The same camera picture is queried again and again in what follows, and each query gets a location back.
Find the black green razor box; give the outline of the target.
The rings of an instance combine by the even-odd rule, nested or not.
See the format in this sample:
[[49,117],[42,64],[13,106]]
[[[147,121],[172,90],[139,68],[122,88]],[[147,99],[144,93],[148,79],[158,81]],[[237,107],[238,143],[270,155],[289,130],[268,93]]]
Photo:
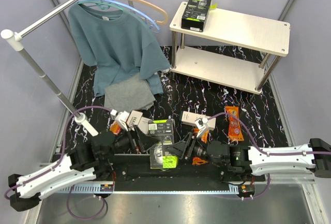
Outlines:
[[158,140],[158,143],[149,149],[150,168],[159,170],[174,169],[178,158],[167,151],[167,147],[175,143],[174,120],[148,121],[148,134]]

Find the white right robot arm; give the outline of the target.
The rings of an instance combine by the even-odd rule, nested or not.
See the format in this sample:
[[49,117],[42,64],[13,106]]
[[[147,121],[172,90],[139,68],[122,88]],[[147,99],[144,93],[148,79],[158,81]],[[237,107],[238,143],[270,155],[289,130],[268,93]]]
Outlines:
[[309,143],[299,146],[260,148],[230,146],[219,141],[204,143],[190,132],[182,141],[165,150],[179,159],[198,157],[224,167],[241,181],[264,174],[308,171],[315,177],[330,178],[330,144],[319,138],[312,138]]

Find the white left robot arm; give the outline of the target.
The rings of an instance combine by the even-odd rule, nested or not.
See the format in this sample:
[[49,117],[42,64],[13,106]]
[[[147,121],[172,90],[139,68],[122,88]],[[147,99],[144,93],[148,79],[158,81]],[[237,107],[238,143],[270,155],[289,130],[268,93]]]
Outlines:
[[157,143],[156,138],[146,135],[138,126],[118,135],[111,131],[100,132],[35,173],[10,175],[8,186],[13,191],[8,198],[10,206],[17,212],[26,211],[68,186],[84,181],[105,181],[111,176],[116,154],[143,153]]

